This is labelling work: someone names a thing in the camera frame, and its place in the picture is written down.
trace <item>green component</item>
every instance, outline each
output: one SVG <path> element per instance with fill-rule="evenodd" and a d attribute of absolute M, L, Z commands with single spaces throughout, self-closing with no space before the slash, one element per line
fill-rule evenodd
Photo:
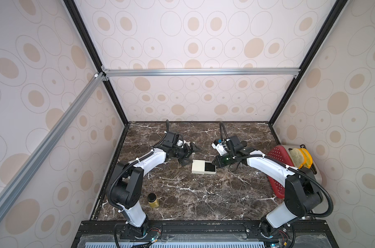
<path fill-rule="evenodd" d="M 224 163 L 224 165 L 228 166 L 228 165 L 231 165 L 232 163 L 235 163 L 236 160 L 233 159 L 231 156 L 230 156 L 230 153 L 226 153 L 222 156 L 222 162 Z"/>

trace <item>vent grille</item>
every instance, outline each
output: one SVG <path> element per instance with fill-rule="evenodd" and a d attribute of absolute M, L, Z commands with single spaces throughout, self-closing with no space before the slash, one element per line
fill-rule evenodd
<path fill-rule="evenodd" d="M 131 248 L 142 242 L 120 242 L 120 248 Z M 86 248 L 116 248 L 114 242 L 87 242 Z M 265 248 L 263 242 L 156 242 L 150 248 Z"/>

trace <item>black lid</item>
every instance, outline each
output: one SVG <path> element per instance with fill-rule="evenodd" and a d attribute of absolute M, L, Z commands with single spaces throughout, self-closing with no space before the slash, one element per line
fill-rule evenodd
<path fill-rule="evenodd" d="M 157 199 L 157 196 L 155 193 L 150 193 L 149 195 L 147 195 L 148 202 L 155 202 L 156 199 Z"/>

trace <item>brown marble surface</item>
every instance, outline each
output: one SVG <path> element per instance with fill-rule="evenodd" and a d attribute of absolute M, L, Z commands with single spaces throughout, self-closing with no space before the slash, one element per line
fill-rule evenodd
<path fill-rule="evenodd" d="M 276 146 L 265 123 L 225 123 L 225 127 L 229 136 L 237 135 L 264 153 Z M 132 123 L 119 160 L 129 161 L 147 153 L 164 131 L 165 123 Z M 170 131 L 202 148 L 191 156 L 193 159 L 212 161 L 217 154 L 211 144 L 220 138 L 219 123 L 171 123 Z M 157 195 L 160 207 L 149 206 L 146 197 L 151 192 Z M 275 197 L 267 176 L 249 166 L 240 165 L 234 173 L 224 167 L 216 175 L 199 175 L 191 173 L 191 165 L 182 167 L 172 159 L 145 176 L 140 203 L 150 220 L 259 220 L 282 200 Z M 105 199 L 98 220 L 123 219 Z"/>

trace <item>black cable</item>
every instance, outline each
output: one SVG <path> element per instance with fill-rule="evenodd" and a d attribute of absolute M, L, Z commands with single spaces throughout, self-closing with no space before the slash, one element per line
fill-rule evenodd
<path fill-rule="evenodd" d="M 145 159 L 147 159 L 148 157 L 150 157 L 151 155 L 153 154 L 153 151 L 151 151 L 150 153 L 142 156 L 139 158 L 140 161 L 143 161 Z M 117 208 L 117 209 L 120 209 L 120 206 L 117 205 L 116 203 L 114 203 L 112 201 L 112 191 L 113 189 L 115 188 L 116 184 L 118 183 L 118 181 L 120 180 L 120 178 L 122 178 L 122 176 L 127 173 L 134 165 L 136 165 L 138 163 L 138 160 L 135 160 L 133 161 L 132 163 L 128 164 L 121 172 L 120 174 L 117 176 L 116 180 L 111 184 L 111 186 L 109 187 L 109 190 L 108 190 L 108 194 L 107 194 L 107 197 L 108 197 L 108 202 L 111 206 Z M 118 244 L 118 240 L 117 240 L 117 235 L 116 235 L 116 226 L 119 225 L 119 224 L 116 224 L 114 229 L 113 229 L 113 236 L 115 237 L 115 243 L 116 243 L 116 246 L 117 248 L 120 248 L 120 245 Z"/>
<path fill-rule="evenodd" d="M 117 225 L 124 225 L 124 224 L 115 224 L 113 228 L 113 236 L 115 238 L 116 246 L 117 248 L 120 248 L 120 244 L 118 243 L 118 239 L 117 239 Z"/>
<path fill-rule="evenodd" d="M 153 244 L 152 242 L 148 242 L 146 244 L 138 244 L 138 245 L 132 246 L 131 248 L 149 248 L 152 244 Z"/>
<path fill-rule="evenodd" d="M 291 224 L 291 228 L 292 228 L 292 241 L 291 241 L 291 244 L 288 246 L 288 248 L 292 248 L 295 244 L 295 239 L 296 239 L 296 233 L 295 233 L 295 229 L 294 229 L 294 226 Z"/>
<path fill-rule="evenodd" d="M 168 121 L 168 119 L 165 121 L 165 126 L 166 126 L 166 132 L 168 132 L 170 130 L 170 122 Z M 164 134 L 164 136 L 161 138 L 161 140 L 159 142 L 157 142 L 155 144 L 155 146 L 160 144 L 164 140 L 166 135 L 167 135 L 167 133 Z"/>
<path fill-rule="evenodd" d="M 153 155 L 153 151 L 151 151 L 150 153 L 142 156 L 139 158 L 140 161 L 143 161 L 145 159 L 147 159 L 148 157 L 152 156 Z M 111 206 L 113 207 L 116 207 L 117 209 L 120 209 L 120 206 L 117 205 L 116 203 L 114 203 L 112 201 L 112 191 L 114 189 L 114 187 L 116 186 L 116 184 L 118 183 L 118 181 L 120 180 L 120 178 L 125 174 L 127 173 L 134 165 L 136 165 L 138 163 L 138 160 L 135 160 L 133 161 L 132 163 L 128 164 L 121 172 L 120 174 L 117 176 L 117 178 L 115 179 L 115 181 L 111 184 L 111 186 L 109 187 L 109 190 L 108 190 L 108 194 L 107 194 L 107 197 L 108 197 L 108 202 Z"/>
<path fill-rule="evenodd" d="M 247 159 L 247 158 L 250 158 L 250 157 L 262 157 L 262 155 L 252 154 L 252 155 L 248 155 L 248 156 L 239 157 L 238 159 L 243 160 L 243 159 Z M 265 155 L 264 158 L 269 159 L 269 160 L 279 164 L 280 166 L 283 166 L 284 168 L 286 168 L 285 164 L 278 161 L 277 159 L 274 159 L 274 158 L 269 157 L 267 155 Z M 316 185 L 321 190 L 321 192 L 323 192 L 325 198 L 327 199 L 327 202 L 328 202 L 327 211 L 325 211 L 324 213 L 307 213 L 306 216 L 312 216 L 312 217 L 317 217 L 317 218 L 324 218 L 324 217 L 329 216 L 332 213 L 332 211 L 334 210 L 334 203 L 332 202 L 331 196 L 324 189 L 324 187 L 321 186 L 321 184 L 319 184 L 316 180 L 314 180 L 313 178 L 311 178 L 310 176 L 306 175 L 305 173 L 303 173 L 301 171 L 292 169 L 291 167 L 288 167 L 288 170 L 294 172 L 295 174 L 298 174 L 301 177 L 304 177 L 305 179 L 307 179 L 309 181 L 311 181 L 314 185 Z"/>
<path fill-rule="evenodd" d="M 226 139 L 229 139 L 228 133 L 226 132 L 226 128 L 225 128 L 225 125 L 223 124 L 223 122 L 219 122 L 219 129 L 220 129 L 220 135 L 222 136 L 222 129 L 223 129 L 223 132 L 225 133 Z"/>
<path fill-rule="evenodd" d="M 220 131 L 220 141 L 223 142 L 223 135 L 222 135 L 222 122 L 219 122 L 219 131 Z"/>
<path fill-rule="evenodd" d="M 229 172 L 232 172 L 232 173 L 233 173 L 233 172 L 236 172 L 237 169 L 238 169 L 238 167 L 240 166 L 240 162 L 237 164 L 236 168 L 235 168 L 234 170 L 232 170 L 232 171 L 230 170 L 230 166 L 232 166 L 232 164 L 230 164 L 230 165 L 228 166 L 228 171 L 229 171 Z"/>

